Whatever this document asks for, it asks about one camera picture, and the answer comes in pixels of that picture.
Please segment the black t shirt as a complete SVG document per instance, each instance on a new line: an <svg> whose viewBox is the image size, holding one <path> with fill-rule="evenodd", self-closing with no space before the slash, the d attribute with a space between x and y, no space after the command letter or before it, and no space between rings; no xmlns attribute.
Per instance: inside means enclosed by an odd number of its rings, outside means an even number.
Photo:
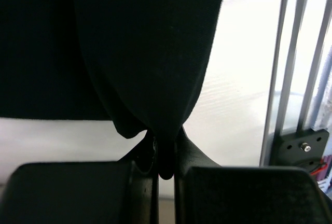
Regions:
<svg viewBox="0 0 332 224"><path fill-rule="evenodd" d="M1 117L151 131L158 172L205 77L222 0L1 0Z"/></svg>

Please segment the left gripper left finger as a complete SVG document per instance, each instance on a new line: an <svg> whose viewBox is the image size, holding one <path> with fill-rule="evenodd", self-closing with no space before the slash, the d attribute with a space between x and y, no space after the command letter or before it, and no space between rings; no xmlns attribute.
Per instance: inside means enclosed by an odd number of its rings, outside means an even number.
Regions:
<svg viewBox="0 0 332 224"><path fill-rule="evenodd" d="M158 223L152 132L118 161L27 163L1 196L1 223Z"/></svg>

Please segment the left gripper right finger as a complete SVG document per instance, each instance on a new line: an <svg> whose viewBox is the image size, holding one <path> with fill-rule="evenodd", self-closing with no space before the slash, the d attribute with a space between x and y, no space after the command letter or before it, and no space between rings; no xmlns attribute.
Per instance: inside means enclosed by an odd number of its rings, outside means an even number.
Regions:
<svg viewBox="0 0 332 224"><path fill-rule="evenodd" d="M222 167L180 130L176 223L331 223L331 200L295 167Z"/></svg>

